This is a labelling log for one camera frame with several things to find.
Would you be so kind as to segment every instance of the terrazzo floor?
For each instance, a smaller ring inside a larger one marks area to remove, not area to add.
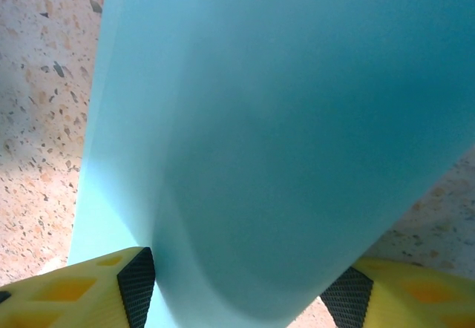
[[[65,265],[103,0],[0,0],[0,285]],[[367,255],[475,279],[475,150]],[[316,300],[292,328],[334,327]]]

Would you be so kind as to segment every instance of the yellow plastic piece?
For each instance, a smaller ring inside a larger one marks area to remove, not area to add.
[[[0,288],[1,328],[128,328],[117,274],[142,250],[130,248]]]
[[[373,281],[363,328],[474,328],[475,282],[406,263],[364,258]]]

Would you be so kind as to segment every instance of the light blue plastic sheet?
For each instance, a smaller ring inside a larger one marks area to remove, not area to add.
[[[474,70],[475,0],[106,0],[69,263],[285,327],[473,142]]]

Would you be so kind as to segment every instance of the light blue curved surface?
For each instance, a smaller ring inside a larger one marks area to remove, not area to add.
[[[473,142],[475,0],[106,0],[69,263],[285,327]]]

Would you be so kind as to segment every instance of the speckled terrazzo floor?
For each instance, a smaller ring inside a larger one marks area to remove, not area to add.
[[[102,3],[0,0],[0,285],[65,264]],[[470,150],[367,255],[475,278],[474,224]]]

